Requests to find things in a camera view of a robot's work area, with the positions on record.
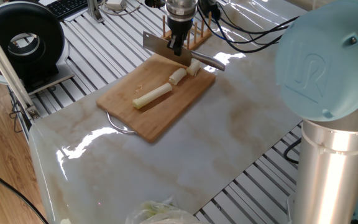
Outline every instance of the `cutting board handle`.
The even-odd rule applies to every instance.
[[[109,120],[111,126],[116,129],[117,131],[124,133],[124,134],[137,134],[136,131],[132,131],[132,130],[127,130],[127,128],[122,129],[122,128],[118,128],[110,119],[110,114],[108,111],[105,111],[107,113],[107,119]]]

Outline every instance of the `wooden floor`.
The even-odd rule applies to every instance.
[[[23,133],[15,133],[9,118],[12,104],[7,87],[0,84],[0,177],[24,194],[44,215],[29,147]],[[16,195],[0,184],[0,224],[42,223]]]

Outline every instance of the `wooden cutting board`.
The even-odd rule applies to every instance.
[[[169,76],[185,66],[154,54],[103,94],[96,104],[120,119],[139,136],[154,142],[215,81],[215,75],[200,69],[172,86],[172,92],[137,110],[132,100],[168,82]]]

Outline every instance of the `kitchen knife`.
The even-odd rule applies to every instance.
[[[188,50],[184,47],[181,48],[181,55],[177,56],[173,53],[172,49],[169,49],[167,47],[167,45],[167,40],[161,39],[160,37],[156,37],[148,32],[143,32],[143,47],[153,51],[156,54],[159,54],[163,57],[166,57],[167,59],[173,60],[174,62],[178,62],[186,66],[190,66],[191,59],[194,58],[199,60],[200,62],[203,62],[206,65],[224,71],[224,64],[215,58],[192,50]]]

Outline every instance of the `robotic arm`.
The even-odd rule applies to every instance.
[[[193,25],[197,2],[198,0],[168,0],[165,5],[168,26],[172,31],[172,38],[167,47],[177,56],[180,56],[187,33]]]

